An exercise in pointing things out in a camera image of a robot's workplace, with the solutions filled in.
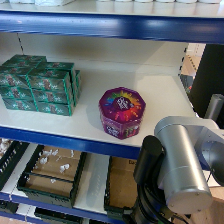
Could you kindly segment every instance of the tin lid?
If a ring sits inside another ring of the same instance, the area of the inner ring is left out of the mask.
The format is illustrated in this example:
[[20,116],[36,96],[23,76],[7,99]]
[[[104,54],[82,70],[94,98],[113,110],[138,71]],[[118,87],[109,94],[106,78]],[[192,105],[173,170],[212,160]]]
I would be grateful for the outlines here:
[[125,124],[140,120],[146,104],[138,92],[119,87],[106,91],[99,106],[103,116]]

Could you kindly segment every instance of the upper shelf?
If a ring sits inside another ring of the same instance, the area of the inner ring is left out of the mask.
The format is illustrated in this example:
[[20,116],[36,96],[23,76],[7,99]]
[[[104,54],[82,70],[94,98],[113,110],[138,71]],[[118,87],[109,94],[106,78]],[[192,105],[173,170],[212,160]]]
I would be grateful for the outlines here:
[[0,31],[224,44],[224,4],[0,4]]
[[[0,99],[0,137],[137,159],[145,136],[166,116],[194,116],[179,77],[82,70],[82,93],[71,117],[7,110]],[[119,140],[103,131],[98,102],[116,87],[139,92],[146,109],[138,135]]]

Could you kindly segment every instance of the white wall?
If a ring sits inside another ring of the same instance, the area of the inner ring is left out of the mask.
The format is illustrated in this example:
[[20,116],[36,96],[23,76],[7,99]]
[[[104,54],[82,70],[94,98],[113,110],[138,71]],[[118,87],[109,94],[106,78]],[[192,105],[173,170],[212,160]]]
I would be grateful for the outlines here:
[[[75,62],[77,69],[179,74],[187,43],[112,38],[18,34],[24,54]],[[1,61],[21,53],[17,34],[0,33]]]

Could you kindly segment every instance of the shelf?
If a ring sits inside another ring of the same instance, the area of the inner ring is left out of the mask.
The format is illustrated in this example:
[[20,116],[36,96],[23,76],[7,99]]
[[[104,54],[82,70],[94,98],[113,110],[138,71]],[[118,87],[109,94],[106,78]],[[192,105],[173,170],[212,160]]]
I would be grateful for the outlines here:
[[[83,90],[72,117],[7,110],[0,99],[0,137],[79,151],[137,159],[145,136],[166,116],[194,116],[179,77],[113,71],[82,71]],[[140,93],[146,110],[138,135],[119,140],[106,134],[99,99],[124,86]]]
[[0,216],[17,219],[21,221],[26,221],[26,215],[29,209],[30,209],[30,205],[19,204],[19,207],[15,214],[0,211]]
[[36,217],[34,215],[36,207],[35,206],[30,206],[29,210],[26,214],[26,221],[29,223],[36,223],[36,224],[47,224],[46,222],[42,221],[41,218]]
[[99,2],[0,5],[0,31],[224,43],[223,4]]
[[[11,200],[16,203],[37,206],[52,211],[58,211],[70,215],[99,220],[107,223],[114,223],[114,224],[122,223],[119,220],[109,219],[103,208],[109,156],[88,154],[82,172],[82,177],[79,183],[78,195],[75,200],[75,205],[73,209],[33,201],[30,200],[22,191],[18,191],[16,188],[17,181],[19,179],[19,176],[23,172],[26,163],[29,161],[31,155],[33,154],[35,148],[36,148],[35,144],[29,145],[28,149],[26,150],[22,159],[16,166],[13,174],[10,176],[5,187],[0,192],[0,197],[2,194],[4,194],[8,195],[8,200]],[[204,171],[204,174],[206,178],[209,175],[207,171]],[[208,185],[209,187],[219,186],[212,176],[209,179]],[[29,220],[29,222],[32,222],[33,216],[31,215],[30,218],[31,219]]]

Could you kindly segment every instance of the purple tin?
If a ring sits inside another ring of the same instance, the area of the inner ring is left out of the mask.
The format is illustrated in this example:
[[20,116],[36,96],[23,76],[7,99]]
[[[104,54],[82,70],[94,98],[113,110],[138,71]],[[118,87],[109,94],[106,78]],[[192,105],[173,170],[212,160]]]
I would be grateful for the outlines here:
[[145,102],[138,92],[124,87],[108,90],[99,101],[104,131],[119,139],[137,135]]

